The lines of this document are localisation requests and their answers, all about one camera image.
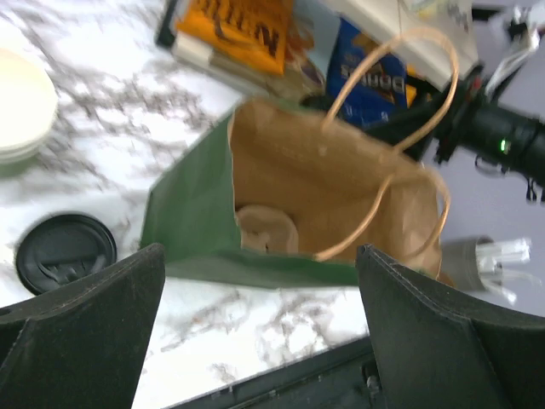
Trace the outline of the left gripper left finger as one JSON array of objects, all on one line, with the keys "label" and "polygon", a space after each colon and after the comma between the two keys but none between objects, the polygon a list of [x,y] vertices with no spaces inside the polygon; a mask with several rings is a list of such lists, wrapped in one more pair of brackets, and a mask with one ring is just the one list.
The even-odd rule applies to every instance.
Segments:
[{"label": "left gripper left finger", "polygon": [[130,408],[164,281],[164,249],[153,244],[3,307],[1,406]]}]

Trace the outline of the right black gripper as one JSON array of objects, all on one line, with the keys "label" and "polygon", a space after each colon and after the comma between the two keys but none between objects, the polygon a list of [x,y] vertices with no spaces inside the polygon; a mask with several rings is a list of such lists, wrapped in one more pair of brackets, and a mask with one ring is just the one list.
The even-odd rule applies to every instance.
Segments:
[{"label": "right black gripper", "polygon": [[515,172],[530,187],[544,186],[544,123],[510,111],[485,96],[486,78],[478,65],[456,89],[450,110],[436,131],[435,161],[450,159],[458,147],[495,167],[493,174]]}]

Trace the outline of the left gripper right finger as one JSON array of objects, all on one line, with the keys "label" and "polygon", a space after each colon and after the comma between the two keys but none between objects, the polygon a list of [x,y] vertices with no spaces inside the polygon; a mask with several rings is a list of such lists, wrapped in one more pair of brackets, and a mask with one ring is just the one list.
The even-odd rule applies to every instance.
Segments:
[{"label": "left gripper right finger", "polygon": [[544,319],[482,301],[370,245],[356,268],[389,408],[542,408]]}]

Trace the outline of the black plastic lid stack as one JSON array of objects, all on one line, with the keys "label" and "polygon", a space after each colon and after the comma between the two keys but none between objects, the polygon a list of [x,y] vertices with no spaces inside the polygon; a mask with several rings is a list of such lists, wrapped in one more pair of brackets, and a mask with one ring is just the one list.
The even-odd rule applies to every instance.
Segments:
[{"label": "black plastic lid stack", "polygon": [[98,273],[117,259],[116,241],[102,222],[68,213],[30,229],[15,252],[14,266],[22,285],[40,295]]}]

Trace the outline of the brown pulp cup carrier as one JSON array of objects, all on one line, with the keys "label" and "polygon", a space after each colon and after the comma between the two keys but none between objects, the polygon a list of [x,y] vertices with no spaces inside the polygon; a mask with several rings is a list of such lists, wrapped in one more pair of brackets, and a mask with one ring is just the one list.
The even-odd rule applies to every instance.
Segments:
[{"label": "brown pulp cup carrier", "polygon": [[279,254],[299,251],[298,230],[281,210],[258,204],[246,205],[237,211],[236,220],[243,248]]}]

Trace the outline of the brown paper bag green side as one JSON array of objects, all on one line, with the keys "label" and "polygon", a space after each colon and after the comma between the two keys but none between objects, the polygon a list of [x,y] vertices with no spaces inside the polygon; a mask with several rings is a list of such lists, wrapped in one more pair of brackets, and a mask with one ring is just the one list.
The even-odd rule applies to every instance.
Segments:
[{"label": "brown paper bag green side", "polygon": [[[367,70],[413,39],[437,43],[459,69],[441,32],[409,30],[366,57],[326,114],[270,99],[241,104],[197,142],[149,193],[140,245],[164,249],[167,273],[183,279],[261,288],[351,286],[361,245],[438,278],[439,237],[450,210],[441,176],[405,150],[433,130],[453,95],[402,141],[388,145],[337,117]],[[243,248],[236,220],[246,205],[286,213],[299,234],[296,254]]]}]

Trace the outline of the green paper cup stack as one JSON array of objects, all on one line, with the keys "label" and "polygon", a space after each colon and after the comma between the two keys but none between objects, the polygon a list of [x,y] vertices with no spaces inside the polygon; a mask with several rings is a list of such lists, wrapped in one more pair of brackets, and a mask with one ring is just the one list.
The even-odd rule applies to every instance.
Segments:
[{"label": "green paper cup stack", "polygon": [[1,176],[19,174],[49,140],[58,96],[37,58],[1,48]]}]

